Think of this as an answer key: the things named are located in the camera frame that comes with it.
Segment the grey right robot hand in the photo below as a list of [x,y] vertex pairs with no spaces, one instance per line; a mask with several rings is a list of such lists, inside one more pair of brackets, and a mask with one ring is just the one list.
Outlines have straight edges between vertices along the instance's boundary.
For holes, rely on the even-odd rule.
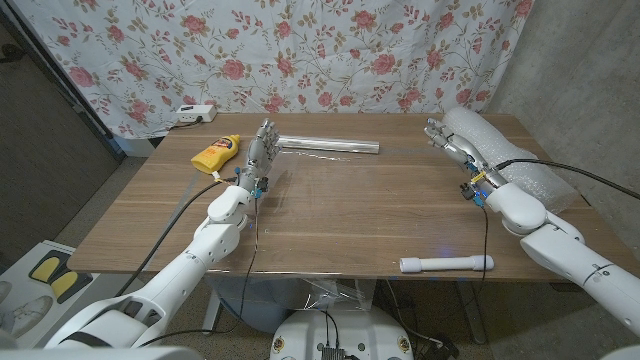
[[469,176],[469,180],[460,185],[466,200],[473,200],[481,206],[492,192],[507,184],[507,180],[487,163],[471,142],[455,134],[444,123],[429,118],[424,132],[433,147],[440,148]]

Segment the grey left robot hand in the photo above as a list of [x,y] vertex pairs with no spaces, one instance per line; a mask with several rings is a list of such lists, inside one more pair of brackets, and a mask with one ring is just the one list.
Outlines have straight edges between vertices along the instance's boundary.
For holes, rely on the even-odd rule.
[[265,118],[249,144],[245,164],[240,168],[236,185],[251,192],[266,177],[280,151],[279,132],[273,121]]

